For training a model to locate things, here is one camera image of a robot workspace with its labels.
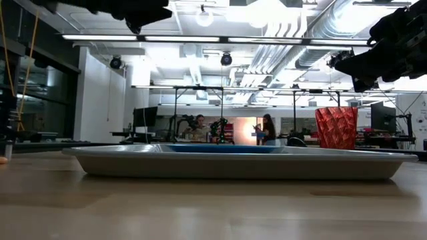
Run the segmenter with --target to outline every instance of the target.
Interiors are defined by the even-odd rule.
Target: long hair
[[[268,130],[269,137],[276,137],[276,130],[274,129],[274,123],[270,114],[265,114],[264,118],[267,119],[267,123],[264,123],[263,129]]]

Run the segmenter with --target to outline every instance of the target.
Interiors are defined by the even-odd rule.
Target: red vase
[[[321,148],[352,150],[356,144],[357,107],[316,109]]]

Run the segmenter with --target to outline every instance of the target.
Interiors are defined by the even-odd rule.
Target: man
[[[203,124],[205,117],[201,114],[195,117],[195,121],[197,122],[197,127],[195,129],[188,127],[183,133],[193,135],[191,138],[193,141],[206,142],[207,134],[211,131],[211,128]]]

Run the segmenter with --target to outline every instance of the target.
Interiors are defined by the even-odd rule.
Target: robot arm
[[[352,76],[355,92],[371,89],[379,77],[393,82],[427,73],[427,0],[381,18],[370,35],[371,50],[334,63],[336,70]]]

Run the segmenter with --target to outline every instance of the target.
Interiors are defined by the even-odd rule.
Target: window
[[[65,135],[66,106],[35,97],[25,96],[22,123],[26,131],[57,133]]]
[[[57,133],[58,138],[72,138],[77,76],[73,78],[38,60],[21,57],[19,99],[22,98],[28,65],[31,68],[21,116],[25,130]]]

